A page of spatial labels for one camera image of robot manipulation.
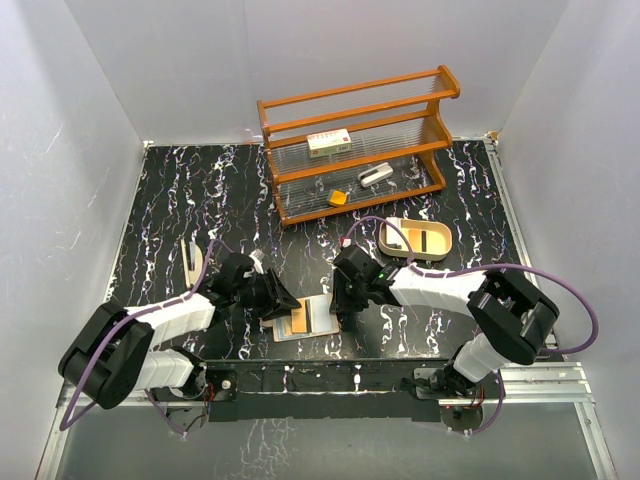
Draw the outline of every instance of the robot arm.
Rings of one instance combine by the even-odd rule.
[[[462,345],[434,374],[429,381],[433,390],[468,395],[488,373],[509,362],[532,364],[558,318],[555,304],[511,270],[427,278],[404,263],[383,267],[355,245],[343,248],[334,266],[332,308],[338,314],[362,311],[373,300],[428,305],[475,319],[483,333]]]
[[[206,369],[200,359],[179,347],[152,350],[185,333],[206,330],[234,304],[252,309],[263,319],[300,308],[275,271],[263,270],[261,259],[258,251],[231,253],[220,272],[188,301],[179,296],[145,307],[123,308],[114,301],[100,305],[62,357],[58,372],[78,385],[98,355],[82,391],[104,409],[117,406],[135,390],[170,387],[179,396],[198,396],[205,386]],[[107,334],[138,312],[140,317],[129,321],[100,350]]]

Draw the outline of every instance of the white wall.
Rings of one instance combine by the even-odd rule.
[[[638,478],[640,417],[640,5],[572,0],[500,136],[500,156],[535,265],[593,302],[600,337],[576,355],[623,479]],[[562,345],[588,335],[560,301]]]
[[[66,0],[138,135],[156,144],[261,134],[238,0]]]
[[[504,124],[567,0],[66,0],[141,138],[251,141],[255,101],[449,65],[455,135]]]
[[[0,470],[33,478],[142,145],[62,0],[0,0]]]

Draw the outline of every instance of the beige oval tray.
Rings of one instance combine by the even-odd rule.
[[[391,257],[407,258],[409,250],[404,242],[400,248],[385,243],[387,228],[386,225],[382,225],[380,228],[378,241],[380,250]],[[451,230],[444,223],[403,218],[401,229],[411,243],[415,258],[419,260],[442,260],[451,251],[453,245]]]

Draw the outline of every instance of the white box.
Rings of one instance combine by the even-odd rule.
[[[358,174],[358,180],[360,181],[360,185],[367,188],[381,182],[385,178],[389,178],[391,175],[393,175],[393,168],[391,168],[387,162],[384,162]]]
[[[307,135],[307,145],[311,158],[324,157],[351,150],[351,137],[346,128],[341,128],[340,130]]]

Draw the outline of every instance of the small white box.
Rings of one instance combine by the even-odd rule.
[[[307,145],[311,158],[324,157],[351,150],[351,137],[346,128],[341,128],[340,130],[307,135]]]

